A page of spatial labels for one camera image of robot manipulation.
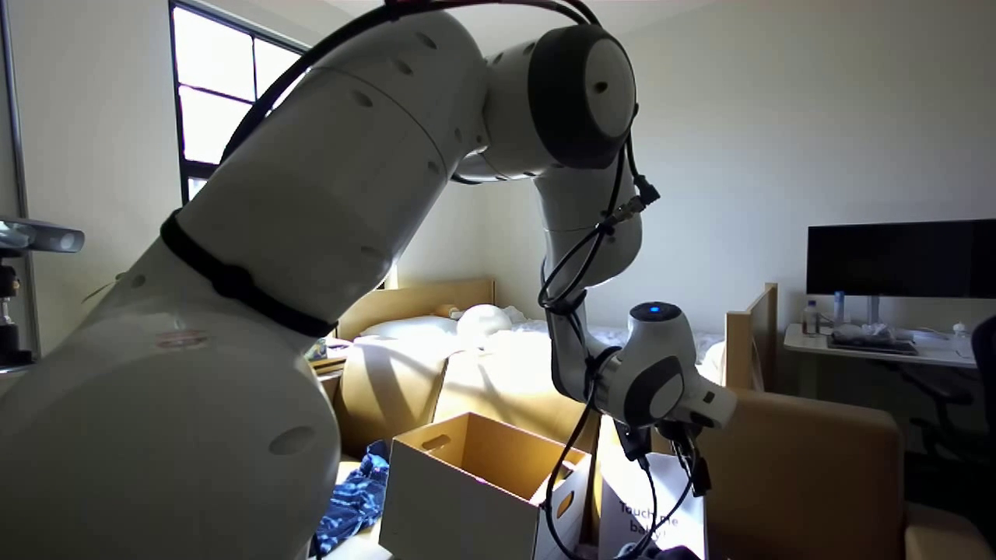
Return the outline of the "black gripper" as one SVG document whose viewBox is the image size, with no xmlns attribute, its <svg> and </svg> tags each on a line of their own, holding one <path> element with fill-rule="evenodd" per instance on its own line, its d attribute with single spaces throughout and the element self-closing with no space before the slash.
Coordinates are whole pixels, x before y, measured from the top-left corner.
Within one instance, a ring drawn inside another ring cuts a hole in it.
<svg viewBox="0 0 996 560">
<path fill-rule="evenodd" d="M 617 435 L 630 461 L 642 461 L 651 452 L 651 435 L 665 437 L 680 452 L 680 461 L 691 483 L 691 493 L 705 497 L 712 489 L 712 478 L 711 478 L 708 456 L 697 446 L 697 435 L 711 425 L 712 419 L 705 413 L 691 413 L 680 419 L 655 419 L 655 424 L 623 415 L 617 424 Z"/>
</svg>

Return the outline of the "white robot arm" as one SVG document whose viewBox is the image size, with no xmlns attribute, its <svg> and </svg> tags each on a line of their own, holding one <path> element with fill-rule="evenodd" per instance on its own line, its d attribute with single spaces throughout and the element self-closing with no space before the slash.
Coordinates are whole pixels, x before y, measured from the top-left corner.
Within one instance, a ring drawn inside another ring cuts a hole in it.
<svg viewBox="0 0 996 560">
<path fill-rule="evenodd" d="M 584 332 L 651 192 L 636 72 L 602 24 L 497 55 L 439 5 L 382 5 L 289 68 L 206 188 L 0 401 L 0 560 L 306 560 L 341 465 L 308 347 L 370 292 L 465 166 L 548 202 L 563 395 L 630 425 L 721 425 L 680 309 Z"/>
</svg>

